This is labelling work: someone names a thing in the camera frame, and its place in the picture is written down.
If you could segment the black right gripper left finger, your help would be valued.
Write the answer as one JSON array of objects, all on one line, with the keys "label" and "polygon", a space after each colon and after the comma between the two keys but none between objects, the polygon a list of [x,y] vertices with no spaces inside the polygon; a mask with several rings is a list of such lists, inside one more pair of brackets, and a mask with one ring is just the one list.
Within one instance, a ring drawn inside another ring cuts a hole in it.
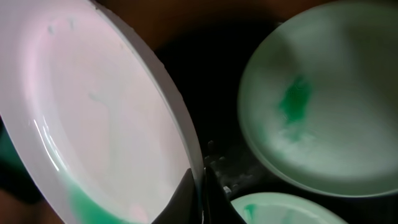
[{"label": "black right gripper left finger", "polygon": [[191,169],[187,169],[170,202],[152,224],[199,224],[199,203]]}]

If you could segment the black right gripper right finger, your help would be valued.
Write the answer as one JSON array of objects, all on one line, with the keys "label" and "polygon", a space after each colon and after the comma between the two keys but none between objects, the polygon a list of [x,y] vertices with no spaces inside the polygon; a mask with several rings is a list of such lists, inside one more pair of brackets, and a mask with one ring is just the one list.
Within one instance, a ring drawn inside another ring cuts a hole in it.
[{"label": "black right gripper right finger", "polygon": [[203,178],[204,224],[246,224],[233,208],[211,167]]}]

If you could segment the white plate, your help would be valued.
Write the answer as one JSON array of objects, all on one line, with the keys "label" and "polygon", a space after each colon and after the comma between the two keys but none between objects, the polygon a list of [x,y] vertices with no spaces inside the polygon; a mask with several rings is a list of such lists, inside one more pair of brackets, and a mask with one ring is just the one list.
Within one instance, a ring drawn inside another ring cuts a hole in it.
[{"label": "white plate", "polygon": [[66,223],[152,223],[176,199],[201,214],[203,161],[162,62],[93,1],[1,1],[1,118]]}]

